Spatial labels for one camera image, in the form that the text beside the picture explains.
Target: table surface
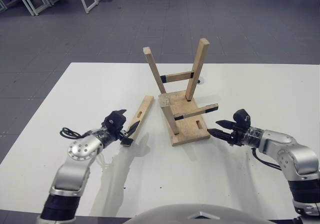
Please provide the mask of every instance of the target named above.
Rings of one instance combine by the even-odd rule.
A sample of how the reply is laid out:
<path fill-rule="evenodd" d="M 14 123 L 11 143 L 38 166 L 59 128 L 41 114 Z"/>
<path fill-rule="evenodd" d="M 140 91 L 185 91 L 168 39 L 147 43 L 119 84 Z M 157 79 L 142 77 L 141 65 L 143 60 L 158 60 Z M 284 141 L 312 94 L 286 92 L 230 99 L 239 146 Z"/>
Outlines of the table surface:
<path fill-rule="evenodd" d="M 162 75 L 191 68 L 158 64 Z M 198 106 L 219 103 L 203 115 L 208 128 L 245 108 L 252 126 L 287 133 L 320 156 L 320 66 L 204 64 L 200 76 Z M 165 87 L 180 91 L 187 82 Z M 143 97 L 153 95 L 136 143 L 111 144 L 91 166 L 77 215 L 133 217 L 163 205 L 203 203 L 266 219 L 297 216 L 282 173 L 255 160 L 249 147 L 213 137 L 172 147 L 158 94 L 146 63 L 72 63 L 0 165 L 0 209 L 41 212 L 70 143 L 59 135 L 62 127 L 84 133 L 119 109 L 127 109 L 130 121 Z"/>

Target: wooden plank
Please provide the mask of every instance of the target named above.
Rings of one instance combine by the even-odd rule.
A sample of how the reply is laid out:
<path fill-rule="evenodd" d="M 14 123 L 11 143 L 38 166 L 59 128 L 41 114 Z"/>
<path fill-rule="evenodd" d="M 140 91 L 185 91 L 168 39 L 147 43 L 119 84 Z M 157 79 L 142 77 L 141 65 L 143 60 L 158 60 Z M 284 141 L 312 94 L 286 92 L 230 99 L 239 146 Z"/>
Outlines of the wooden plank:
<path fill-rule="evenodd" d="M 146 117 L 149 109 L 151 108 L 151 105 L 152 105 L 154 99 L 155 98 L 152 95 L 144 96 L 138 110 L 136 111 L 136 113 L 135 113 L 134 117 L 132 118 L 130 125 L 129 125 L 129 127 L 131 127 L 137 121 L 140 121 L 135 132 L 130 136 L 131 139 L 136 140 L 137 136 L 139 135 L 140 129 L 144 123 L 145 117 Z"/>
<path fill-rule="evenodd" d="M 210 43 L 207 39 L 205 38 L 200 39 L 198 49 L 196 50 L 194 63 L 192 66 L 192 71 L 194 72 L 193 78 L 189 80 L 189 83 L 185 92 L 185 97 L 188 101 L 191 101 L 194 96 L 197 82 L 200 76 L 202 66 L 205 61 L 205 57 L 206 57 L 209 45 Z"/>
<path fill-rule="evenodd" d="M 168 95 L 167 94 L 159 95 L 159 103 L 160 103 L 160 107 L 163 111 L 163 114 L 166 118 L 166 121 L 171 129 L 171 132 L 174 134 L 178 134 L 179 129 L 176 125 L 174 113 L 172 112 L 172 109 L 170 107 L 170 101 L 169 101 Z"/>
<path fill-rule="evenodd" d="M 191 71 L 180 72 L 176 74 L 162 75 L 160 77 L 161 77 L 162 83 L 171 83 L 171 82 L 193 78 L 194 72 L 191 70 Z"/>
<path fill-rule="evenodd" d="M 156 84 L 159 87 L 160 93 L 162 93 L 162 94 L 166 93 L 165 86 L 162 83 L 162 80 L 161 80 L 158 68 L 156 66 L 156 62 L 155 62 L 154 56 L 151 53 L 150 47 L 144 47 L 143 48 L 143 53 L 144 53 L 144 56 L 145 56 L 147 62 L 149 63 L 150 69 L 152 71 L 152 74 L 154 76 Z"/>
<path fill-rule="evenodd" d="M 195 110 L 198 108 L 194 99 L 191 101 L 186 100 L 185 90 L 167 93 L 166 95 L 168 96 L 170 107 L 173 113 L 187 113 L 190 110 Z M 172 146 L 196 142 L 202 139 L 208 139 L 210 137 L 202 115 L 196 115 L 187 119 L 177 120 L 175 124 L 179 130 L 179 134 L 174 134 L 168 124 L 168 131 Z"/>
<path fill-rule="evenodd" d="M 190 117 L 194 117 L 197 115 L 210 113 L 210 112 L 218 110 L 218 108 L 219 108 L 219 105 L 216 103 L 216 104 L 206 105 L 206 106 L 203 106 L 198 109 L 194 109 L 194 110 L 191 110 L 191 111 L 188 111 L 185 113 L 177 113 L 177 114 L 174 114 L 173 116 L 174 116 L 174 119 L 176 121 L 178 121 L 178 120 L 182 120 L 185 118 L 190 118 Z"/>

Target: gray floor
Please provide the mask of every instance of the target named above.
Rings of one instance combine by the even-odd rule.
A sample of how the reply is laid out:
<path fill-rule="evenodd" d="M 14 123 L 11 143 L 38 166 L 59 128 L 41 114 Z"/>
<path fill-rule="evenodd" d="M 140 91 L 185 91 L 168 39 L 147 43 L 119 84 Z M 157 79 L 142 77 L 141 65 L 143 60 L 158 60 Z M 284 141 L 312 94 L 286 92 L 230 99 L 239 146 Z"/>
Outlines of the gray floor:
<path fill-rule="evenodd" d="M 0 162 L 70 62 L 320 64 L 320 0 L 62 0 L 0 13 Z"/>

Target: black cable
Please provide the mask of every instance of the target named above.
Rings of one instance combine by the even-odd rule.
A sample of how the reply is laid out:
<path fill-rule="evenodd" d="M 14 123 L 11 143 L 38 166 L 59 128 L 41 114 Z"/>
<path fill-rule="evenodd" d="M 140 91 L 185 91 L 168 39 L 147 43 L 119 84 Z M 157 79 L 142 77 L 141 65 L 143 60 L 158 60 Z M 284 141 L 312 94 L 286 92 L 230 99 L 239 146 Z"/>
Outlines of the black cable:
<path fill-rule="evenodd" d="M 274 164 L 274 163 L 271 163 L 271 162 L 267 162 L 267 161 L 265 161 L 265 160 L 261 160 L 261 159 L 257 156 L 256 148 L 252 148 L 252 155 L 254 156 L 255 159 L 257 159 L 259 162 L 265 164 L 266 166 L 281 171 L 281 167 L 280 167 L 279 165 Z"/>
<path fill-rule="evenodd" d="M 63 127 L 59 132 L 61 136 L 68 139 L 81 139 L 84 138 L 84 135 L 80 135 L 78 132 L 70 130 L 69 128 Z"/>

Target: upside-down wooden stool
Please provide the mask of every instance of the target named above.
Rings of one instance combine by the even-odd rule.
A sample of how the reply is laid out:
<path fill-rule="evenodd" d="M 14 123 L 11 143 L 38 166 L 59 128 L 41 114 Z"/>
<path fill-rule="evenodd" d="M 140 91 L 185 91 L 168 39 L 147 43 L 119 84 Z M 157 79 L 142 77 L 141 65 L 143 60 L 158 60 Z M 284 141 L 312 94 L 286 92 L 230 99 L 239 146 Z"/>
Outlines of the upside-down wooden stool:
<path fill-rule="evenodd" d="M 159 74 L 150 47 L 143 48 L 145 58 L 161 92 L 159 103 L 167 120 L 172 146 L 210 137 L 201 114 L 217 110 L 218 104 L 198 108 L 193 98 L 209 44 L 207 39 L 200 39 L 191 71 L 162 76 Z M 186 90 L 166 93 L 164 83 L 186 79 L 189 79 Z"/>

